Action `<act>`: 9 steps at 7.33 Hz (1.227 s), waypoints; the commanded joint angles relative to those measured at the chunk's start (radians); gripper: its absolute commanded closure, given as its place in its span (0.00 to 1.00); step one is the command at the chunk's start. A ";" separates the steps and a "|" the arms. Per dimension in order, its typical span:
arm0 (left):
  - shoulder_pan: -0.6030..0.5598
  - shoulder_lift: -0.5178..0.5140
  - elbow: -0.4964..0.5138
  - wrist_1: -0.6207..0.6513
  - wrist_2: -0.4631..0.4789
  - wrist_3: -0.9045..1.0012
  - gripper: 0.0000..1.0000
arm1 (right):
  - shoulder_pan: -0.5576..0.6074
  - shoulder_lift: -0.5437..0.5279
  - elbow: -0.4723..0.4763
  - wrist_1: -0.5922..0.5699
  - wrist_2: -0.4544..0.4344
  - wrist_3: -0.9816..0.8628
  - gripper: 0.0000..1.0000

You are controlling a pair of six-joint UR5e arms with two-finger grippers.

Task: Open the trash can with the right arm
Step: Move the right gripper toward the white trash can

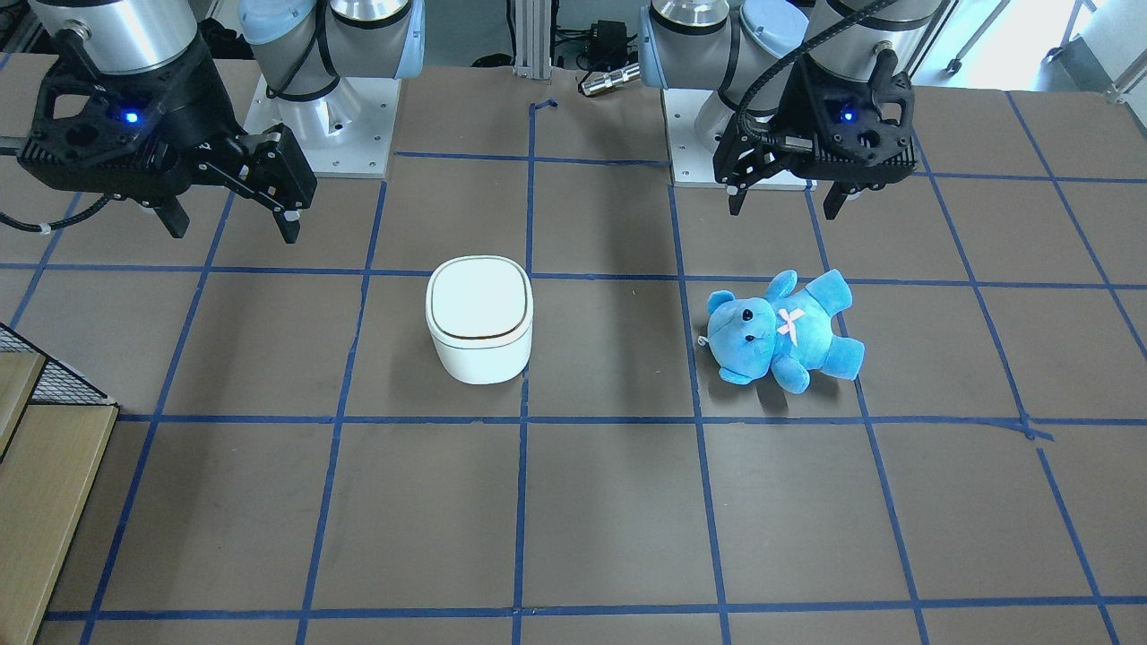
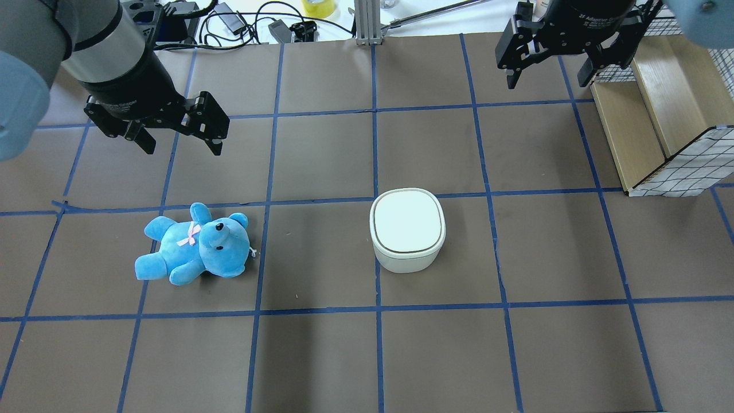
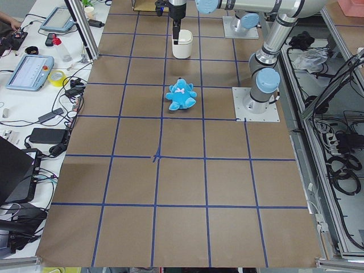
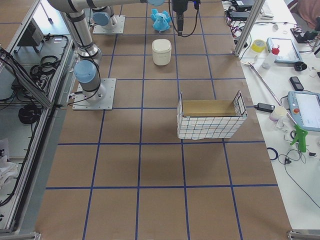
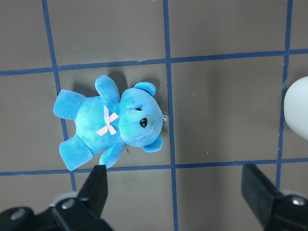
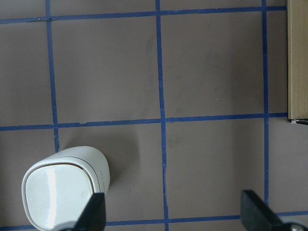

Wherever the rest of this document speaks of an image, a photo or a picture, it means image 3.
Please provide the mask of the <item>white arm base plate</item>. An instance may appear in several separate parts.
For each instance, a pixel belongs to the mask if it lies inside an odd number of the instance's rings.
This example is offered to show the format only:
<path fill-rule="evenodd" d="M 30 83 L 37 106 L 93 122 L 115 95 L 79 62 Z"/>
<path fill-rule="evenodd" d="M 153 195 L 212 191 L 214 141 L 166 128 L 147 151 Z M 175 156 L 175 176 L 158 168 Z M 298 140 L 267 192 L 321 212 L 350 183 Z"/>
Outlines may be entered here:
<path fill-rule="evenodd" d="M 229 39 L 259 39 L 257 28 L 245 28 L 242 24 L 242 19 L 234 16 L 223 16 L 223 27 L 225 38 Z"/>
<path fill-rule="evenodd" d="M 256 102 L 250 96 L 251 88 L 233 87 L 235 119 L 241 122 L 280 122 L 275 97 L 267 102 Z"/>

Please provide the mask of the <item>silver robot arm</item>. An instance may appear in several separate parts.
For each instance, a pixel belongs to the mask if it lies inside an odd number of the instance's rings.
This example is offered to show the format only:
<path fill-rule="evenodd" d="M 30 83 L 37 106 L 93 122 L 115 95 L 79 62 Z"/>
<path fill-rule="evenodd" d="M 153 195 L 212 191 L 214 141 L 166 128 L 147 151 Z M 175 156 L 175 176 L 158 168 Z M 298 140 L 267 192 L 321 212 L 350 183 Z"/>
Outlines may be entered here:
<path fill-rule="evenodd" d="M 259 15 L 257 13 L 236 10 L 235 16 L 223 16 L 222 20 L 226 38 L 258 38 Z M 181 20 L 173 21 L 172 44 L 174 46 L 190 44 L 193 40 L 192 33 L 189 30 L 182 30 L 180 25 Z"/>
<path fill-rule="evenodd" d="M 253 114 L 264 113 L 273 93 L 280 83 L 280 75 L 274 69 L 280 50 L 299 18 L 319 12 L 327 1 L 282 0 L 282 1 L 196 1 L 196 8 L 203 14 L 216 9 L 277 13 L 274 24 L 261 49 L 249 60 L 252 87 L 243 99 L 245 109 Z"/>

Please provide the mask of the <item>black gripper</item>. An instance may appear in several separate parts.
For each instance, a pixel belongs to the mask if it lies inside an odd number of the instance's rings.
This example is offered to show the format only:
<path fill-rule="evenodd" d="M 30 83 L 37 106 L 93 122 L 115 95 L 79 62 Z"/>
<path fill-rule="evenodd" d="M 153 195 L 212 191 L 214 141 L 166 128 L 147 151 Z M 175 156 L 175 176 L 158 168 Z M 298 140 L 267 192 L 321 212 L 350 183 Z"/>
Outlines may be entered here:
<path fill-rule="evenodd" d="M 172 39 L 173 44 L 179 44 L 180 20 L 185 18 L 187 1 L 186 0 L 168 0 L 169 16 L 173 19 Z"/>

